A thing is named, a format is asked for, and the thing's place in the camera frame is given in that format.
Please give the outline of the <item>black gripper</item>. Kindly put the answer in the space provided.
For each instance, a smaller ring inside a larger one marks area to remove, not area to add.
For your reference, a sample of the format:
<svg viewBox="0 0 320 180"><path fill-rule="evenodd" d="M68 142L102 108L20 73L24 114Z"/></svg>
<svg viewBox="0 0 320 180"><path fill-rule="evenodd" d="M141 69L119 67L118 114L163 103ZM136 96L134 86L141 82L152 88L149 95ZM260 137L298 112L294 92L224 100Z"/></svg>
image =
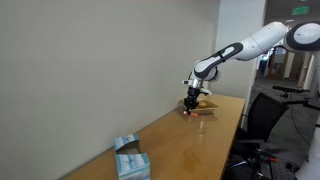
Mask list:
<svg viewBox="0 0 320 180"><path fill-rule="evenodd" d="M184 99L184 105L185 105L185 110L184 114L185 115L196 115L194 113L194 110L198 106L198 101L197 98L200 94L200 90L197 88L189 87L188 92L187 92L187 97Z"/></svg>

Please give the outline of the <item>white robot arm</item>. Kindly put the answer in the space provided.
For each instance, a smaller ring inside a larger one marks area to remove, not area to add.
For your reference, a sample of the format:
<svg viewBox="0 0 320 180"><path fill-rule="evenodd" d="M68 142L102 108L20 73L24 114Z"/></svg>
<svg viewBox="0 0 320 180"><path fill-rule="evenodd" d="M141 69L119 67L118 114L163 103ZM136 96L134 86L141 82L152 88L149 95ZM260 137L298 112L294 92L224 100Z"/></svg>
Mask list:
<svg viewBox="0 0 320 180"><path fill-rule="evenodd" d="M281 46L291 52L310 52L319 70L320 21L303 22L288 29L281 22L271 22L242 41L234 42L213 55L195 62L187 80L187 97L183 100L184 113L191 114L198 106L200 94L211 95L203 87L204 81L217 81L220 78L218 66L230 59L248 61ZM311 145L301 168L295 173L297 180L320 180L320 128L316 124Z"/></svg>

